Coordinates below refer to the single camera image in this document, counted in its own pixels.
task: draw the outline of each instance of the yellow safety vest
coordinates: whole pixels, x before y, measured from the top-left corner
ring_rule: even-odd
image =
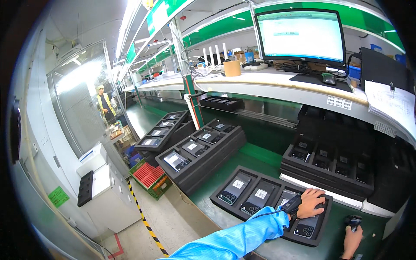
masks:
[[[110,102],[110,100],[108,99],[108,95],[107,95],[107,93],[103,93],[103,95],[104,95],[104,99],[105,99],[105,101],[107,102],[107,105],[108,105],[108,107],[110,108],[110,110],[111,110],[111,112],[113,112],[113,115],[116,115],[116,112],[114,111],[114,109],[113,109],[113,107],[111,106],[111,102]],[[104,112],[102,111],[102,109],[103,109],[103,104],[102,104],[102,102],[101,102],[101,97],[100,97],[100,95],[97,95],[97,99],[98,99],[98,103],[100,104],[100,107],[101,107],[101,112],[103,113],[103,115],[104,115]]]

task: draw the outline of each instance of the blue sleeve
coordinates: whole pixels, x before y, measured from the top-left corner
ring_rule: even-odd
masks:
[[[231,260],[241,258],[255,250],[266,239],[275,239],[283,235],[283,226],[289,227],[289,218],[282,211],[253,219],[259,214],[273,211],[275,209],[272,207],[262,208],[244,223],[185,244],[174,252],[169,259]]]

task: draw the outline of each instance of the computer monitor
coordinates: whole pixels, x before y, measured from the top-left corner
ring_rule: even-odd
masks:
[[[255,14],[255,22],[262,59],[345,66],[344,33],[337,11],[275,10]]]

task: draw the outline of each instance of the human hand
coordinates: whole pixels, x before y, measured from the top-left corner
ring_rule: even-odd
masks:
[[[344,239],[344,253],[342,254],[342,259],[351,259],[360,245],[361,239],[363,237],[363,230],[361,226],[357,226],[357,230],[352,232],[351,226],[345,228],[345,239]]]
[[[302,198],[302,203],[299,205],[299,210],[297,211],[298,218],[308,218],[324,212],[324,208],[315,209],[316,205],[319,203],[325,204],[325,198],[321,196],[325,191],[320,189],[309,188],[300,196]]]

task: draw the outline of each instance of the green plastic crate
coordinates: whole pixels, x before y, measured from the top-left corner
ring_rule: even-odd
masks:
[[[144,185],[135,175],[134,173],[137,172],[144,164],[146,163],[146,161],[144,159],[140,160],[140,162],[138,162],[133,168],[131,168],[129,170],[129,173],[131,175],[131,177],[145,190],[147,191],[147,193],[149,193],[153,198],[155,198],[157,201],[159,200],[159,198],[168,190],[168,188],[170,186],[172,186],[172,181],[170,180],[170,178],[166,175],[166,173],[163,172],[163,174],[156,180],[153,182],[153,184],[147,188],[146,185]]]

